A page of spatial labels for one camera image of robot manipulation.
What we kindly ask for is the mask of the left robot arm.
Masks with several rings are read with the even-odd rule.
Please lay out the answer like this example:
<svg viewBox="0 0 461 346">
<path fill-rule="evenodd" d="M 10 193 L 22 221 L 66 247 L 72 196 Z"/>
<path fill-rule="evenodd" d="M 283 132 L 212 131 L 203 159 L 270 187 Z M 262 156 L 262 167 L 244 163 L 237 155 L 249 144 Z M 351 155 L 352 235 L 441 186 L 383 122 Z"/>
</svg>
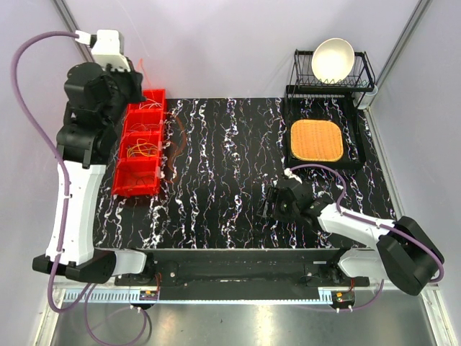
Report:
<svg viewBox="0 0 461 346">
<path fill-rule="evenodd" d="M 56 135 L 58 203 L 53 235 L 32 269 L 81 283 L 106 283 L 130 275 L 139 285 L 150 284 L 155 267 L 147 255 L 133 249 L 97 249 L 93 243 L 97 196 L 112 147 L 116 126 L 132 103 L 145 101 L 143 76 L 133 66 L 82 63 L 67 73 L 68 101 L 63 126 Z"/>
</svg>

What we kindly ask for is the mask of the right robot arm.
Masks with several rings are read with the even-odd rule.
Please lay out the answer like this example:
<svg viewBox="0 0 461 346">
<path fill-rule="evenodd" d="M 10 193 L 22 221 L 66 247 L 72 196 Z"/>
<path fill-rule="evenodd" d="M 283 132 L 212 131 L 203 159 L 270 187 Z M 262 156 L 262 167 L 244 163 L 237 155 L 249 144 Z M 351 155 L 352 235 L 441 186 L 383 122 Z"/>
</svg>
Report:
<svg viewBox="0 0 461 346">
<path fill-rule="evenodd" d="M 301 222 L 360 243 L 360 248 L 339 250 L 329 261 L 327 277 L 334 285 L 352 278 L 374 278 L 389 280 L 404 293 L 417 296 L 442 276 L 442 254 L 412 218 L 393 221 L 342 208 L 329 195 L 316 197 L 299 179 L 282 179 L 269 187 L 259 215 Z"/>
</svg>

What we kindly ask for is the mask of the red bin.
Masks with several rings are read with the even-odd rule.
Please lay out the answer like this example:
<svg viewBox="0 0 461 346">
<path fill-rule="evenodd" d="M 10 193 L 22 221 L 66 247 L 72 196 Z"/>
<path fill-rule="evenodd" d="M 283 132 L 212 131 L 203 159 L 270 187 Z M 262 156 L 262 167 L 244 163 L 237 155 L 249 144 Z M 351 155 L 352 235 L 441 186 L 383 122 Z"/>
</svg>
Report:
<svg viewBox="0 0 461 346">
<path fill-rule="evenodd" d="M 162 135 L 159 132 L 134 132 L 122 137 L 120 159 L 153 159 L 161 155 Z"/>
<path fill-rule="evenodd" d="M 112 194 L 122 197 L 157 195 L 160 190 L 158 158 L 122 159 L 115 168 Z"/>
<path fill-rule="evenodd" d="M 141 110 L 166 110 L 166 90 L 146 89 L 143 91 L 145 102 L 140 106 Z"/>
<path fill-rule="evenodd" d="M 162 110 L 128 110 L 122 134 L 134 132 L 161 132 L 164 129 L 164 111 Z"/>
</svg>

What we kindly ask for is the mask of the red bin farthest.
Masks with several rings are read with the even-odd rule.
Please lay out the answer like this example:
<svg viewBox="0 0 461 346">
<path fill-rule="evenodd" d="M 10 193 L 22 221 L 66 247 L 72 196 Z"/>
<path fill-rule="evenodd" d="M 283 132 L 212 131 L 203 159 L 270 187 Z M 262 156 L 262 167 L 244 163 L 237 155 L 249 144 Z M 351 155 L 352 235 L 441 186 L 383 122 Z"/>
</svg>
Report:
<svg viewBox="0 0 461 346">
<path fill-rule="evenodd" d="M 145 102 L 140 106 L 141 110 L 166 110 L 166 90 L 146 89 L 143 91 Z"/>
</svg>

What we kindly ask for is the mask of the orange woven mat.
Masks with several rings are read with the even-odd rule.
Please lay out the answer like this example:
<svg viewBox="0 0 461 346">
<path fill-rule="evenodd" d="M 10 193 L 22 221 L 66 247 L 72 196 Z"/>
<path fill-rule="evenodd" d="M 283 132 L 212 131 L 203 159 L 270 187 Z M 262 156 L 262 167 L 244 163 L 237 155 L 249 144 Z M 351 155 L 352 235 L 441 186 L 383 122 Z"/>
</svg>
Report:
<svg viewBox="0 0 461 346">
<path fill-rule="evenodd" d="M 335 162 L 344 155 L 342 132 L 328 120 L 297 120 L 290 129 L 292 155 L 302 161 Z"/>
</svg>

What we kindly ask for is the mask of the red bin nearest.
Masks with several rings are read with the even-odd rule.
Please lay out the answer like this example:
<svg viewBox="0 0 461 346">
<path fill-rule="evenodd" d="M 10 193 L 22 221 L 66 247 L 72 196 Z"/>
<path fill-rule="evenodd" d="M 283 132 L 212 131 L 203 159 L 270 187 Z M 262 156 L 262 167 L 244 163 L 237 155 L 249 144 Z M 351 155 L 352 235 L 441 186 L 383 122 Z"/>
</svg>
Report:
<svg viewBox="0 0 461 346">
<path fill-rule="evenodd" d="M 122 159 L 115 168 L 112 194 L 122 197 L 157 195 L 160 190 L 158 158 Z"/>
</svg>

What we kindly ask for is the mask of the white cup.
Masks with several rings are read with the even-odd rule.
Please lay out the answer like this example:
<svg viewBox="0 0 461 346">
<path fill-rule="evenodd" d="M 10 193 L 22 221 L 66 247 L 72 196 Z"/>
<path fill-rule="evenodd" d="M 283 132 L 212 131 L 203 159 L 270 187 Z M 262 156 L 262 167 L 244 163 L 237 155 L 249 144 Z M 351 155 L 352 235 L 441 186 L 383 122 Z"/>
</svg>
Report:
<svg viewBox="0 0 461 346">
<path fill-rule="evenodd" d="M 378 86 L 375 84 L 372 91 L 354 93 L 353 103 L 358 110 L 365 110 L 378 93 Z"/>
</svg>

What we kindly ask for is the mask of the black dish rack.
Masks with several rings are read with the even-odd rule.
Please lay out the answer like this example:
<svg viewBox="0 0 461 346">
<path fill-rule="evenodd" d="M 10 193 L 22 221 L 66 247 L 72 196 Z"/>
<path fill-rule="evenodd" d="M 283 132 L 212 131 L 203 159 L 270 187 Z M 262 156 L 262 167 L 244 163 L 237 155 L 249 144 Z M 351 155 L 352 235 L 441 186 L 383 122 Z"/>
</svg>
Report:
<svg viewBox="0 0 461 346">
<path fill-rule="evenodd" d="M 376 86 L 375 73 L 368 55 L 355 52 L 342 61 L 329 58 L 321 62 L 311 50 L 296 50 L 285 98 L 301 98 L 309 95 L 346 96 L 360 99 Z"/>
</svg>

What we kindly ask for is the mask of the white bowl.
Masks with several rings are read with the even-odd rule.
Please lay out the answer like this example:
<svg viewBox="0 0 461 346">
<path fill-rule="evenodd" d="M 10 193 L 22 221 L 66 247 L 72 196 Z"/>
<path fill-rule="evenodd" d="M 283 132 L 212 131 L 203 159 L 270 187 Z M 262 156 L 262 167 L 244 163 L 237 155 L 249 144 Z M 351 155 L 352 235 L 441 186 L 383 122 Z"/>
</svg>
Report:
<svg viewBox="0 0 461 346">
<path fill-rule="evenodd" d="M 331 38 L 322 42 L 314 51 L 311 67 L 320 82 L 338 84 L 345 79 L 354 66 L 354 49 L 341 38 Z"/>
</svg>

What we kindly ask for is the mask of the aluminium frame post right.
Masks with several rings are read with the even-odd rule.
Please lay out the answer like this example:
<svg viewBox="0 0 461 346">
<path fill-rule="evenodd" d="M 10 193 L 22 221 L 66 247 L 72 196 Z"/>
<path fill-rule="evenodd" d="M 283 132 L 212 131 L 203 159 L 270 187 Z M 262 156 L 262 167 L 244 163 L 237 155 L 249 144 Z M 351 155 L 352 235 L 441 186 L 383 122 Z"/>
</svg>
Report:
<svg viewBox="0 0 461 346">
<path fill-rule="evenodd" d="M 390 72 L 402 55 L 403 51 L 406 49 L 406 46 L 409 44 L 414 32 L 416 31 L 419 23 L 423 19 L 425 13 L 428 11 L 432 2 L 432 0 L 417 1 L 410 17 L 408 18 L 402 32 L 395 42 L 395 45 L 393 46 L 393 49 L 391 50 L 390 55 L 388 56 L 388 59 L 386 60 L 377 78 L 377 85 L 379 90 L 381 90 L 382 85 L 388 78 Z"/>
</svg>

